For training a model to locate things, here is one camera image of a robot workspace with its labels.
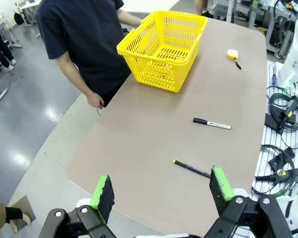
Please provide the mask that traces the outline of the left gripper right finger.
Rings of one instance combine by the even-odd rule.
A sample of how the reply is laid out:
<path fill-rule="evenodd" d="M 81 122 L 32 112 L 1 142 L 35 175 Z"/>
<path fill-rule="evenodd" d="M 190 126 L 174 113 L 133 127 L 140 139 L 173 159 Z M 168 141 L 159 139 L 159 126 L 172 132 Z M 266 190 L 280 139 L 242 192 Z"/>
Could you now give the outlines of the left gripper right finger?
<path fill-rule="evenodd" d="M 248 227 L 256 238 L 293 236 L 275 197 L 264 195 L 254 201 L 234 195 L 222 168 L 213 167 L 209 187 L 219 214 L 206 238 L 231 238 L 238 227 Z"/>

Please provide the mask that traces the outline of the person's right hand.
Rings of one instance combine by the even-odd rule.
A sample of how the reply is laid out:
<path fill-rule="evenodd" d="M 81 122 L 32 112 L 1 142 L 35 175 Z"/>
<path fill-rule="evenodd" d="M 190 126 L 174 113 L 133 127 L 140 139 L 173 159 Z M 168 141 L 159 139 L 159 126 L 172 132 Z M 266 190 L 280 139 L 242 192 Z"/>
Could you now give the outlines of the person's right hand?
<path fill-rule="evenodd" d="M 98 109 L 102 109 L 105 107 L 104 100 L 97 93 L 90 91 L 85 96 L 90 106 Z"/>

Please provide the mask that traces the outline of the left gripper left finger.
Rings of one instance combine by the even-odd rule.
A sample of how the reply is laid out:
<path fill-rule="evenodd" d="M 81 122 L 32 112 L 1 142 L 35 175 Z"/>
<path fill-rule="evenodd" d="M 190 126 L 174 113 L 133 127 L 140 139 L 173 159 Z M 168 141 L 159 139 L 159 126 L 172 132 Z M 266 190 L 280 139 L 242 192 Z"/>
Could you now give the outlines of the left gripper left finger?
<path fill-rule="evenodd" d="M 114 238 L 107 226 L 115 196 L 109 175 L 100 177 L 90 202 L 70 212 L 56 208 L 48 213 L 41 238 Z"/>

